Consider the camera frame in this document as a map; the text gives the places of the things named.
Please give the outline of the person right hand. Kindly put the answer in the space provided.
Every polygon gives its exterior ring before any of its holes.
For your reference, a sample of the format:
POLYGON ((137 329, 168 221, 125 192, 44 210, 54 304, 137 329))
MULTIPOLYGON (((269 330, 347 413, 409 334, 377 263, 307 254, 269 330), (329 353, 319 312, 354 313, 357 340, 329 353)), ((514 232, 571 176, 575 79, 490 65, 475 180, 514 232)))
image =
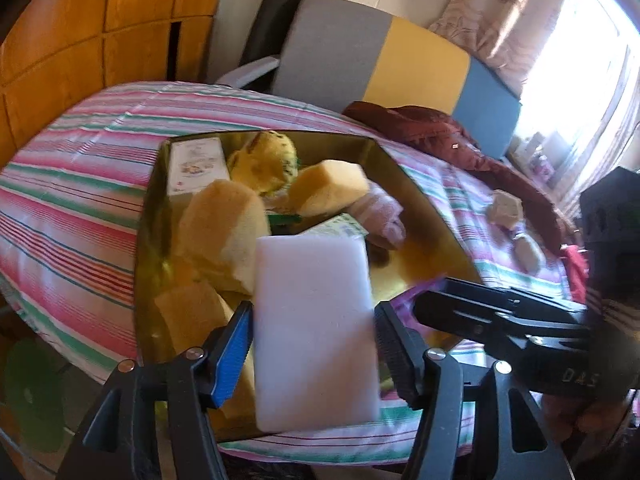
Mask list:
POLYGON ((574 431, 598 434, 616 430, 626 416, 628 403, 588 402, 544 394, 541 409, 555 439, 563 442, 574 431))

